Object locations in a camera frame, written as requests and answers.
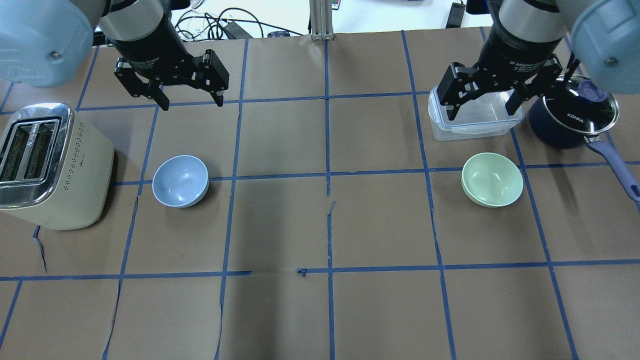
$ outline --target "clear plastic container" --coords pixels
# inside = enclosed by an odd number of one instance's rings
[[[440,105],[438,87],[429,93],[429,116],[436,140],[461,140],[504,135],[524,119],[522,107],[507,114],[504,105],[513,92],[490,92],[460,106],[456,119],[450,121],[447,108]]]

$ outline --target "bowl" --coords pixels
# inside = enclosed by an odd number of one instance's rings
[[[209,188],[209,172],[202,160],[180,155],[165,161],[151,183],[156,200],[170,208],[186,208],[202,200]]]
[[[462,168],[462,188],[473,202],[487,208],[507,206],[522,194],[522,174],[500,154],[482,152]]]

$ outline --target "white floor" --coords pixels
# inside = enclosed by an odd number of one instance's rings
[[[332,11],[335,33],[370,33],[379,31],[441,29],[444,28],[451,9],[452,0],[341,0],[340,8]],[[218,16],[226,8],[243,8],[252,12],[261,22],[281,26],[298,33],[308,33],[309,2],[307,0],[205,0],[198,12],[209,12]],[[175,11],[173,22],[187,10]],[[231,10],[224,17],[251,19],[243,12]],[[491,26],[490,15],[465,14],[462,26]],[[188,20],[181,28],[198,32],[206,25],[202,19]],[[255,24],[242,23],[242,27],[253,37],[260,37]],[[267,33],[275,31],[265,27]]]

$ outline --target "green bowl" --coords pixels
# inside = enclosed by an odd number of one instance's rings
[[[522,174],[500,154],[482,152],[462,168],[462,189],[469,199],[487,208],[507,206],[522,194]]]

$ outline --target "toaster slot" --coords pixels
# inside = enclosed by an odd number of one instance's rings
[[[27,149],[32,128],[32,124],[17,126],[15,128],[11,144],[6,150],[6,160],[4,162],[2,174],[0,175],[0,181],[16,180],[18,170],[20,170],[20,164],[22,163],[24,151]]]
[[[38,127],[24,179],[38,179],[42,176],[42,170],[47,163],[47,153],[51,147],[51,138],[53,137],[55,125],[55,123],[48,123],[40,124]]]

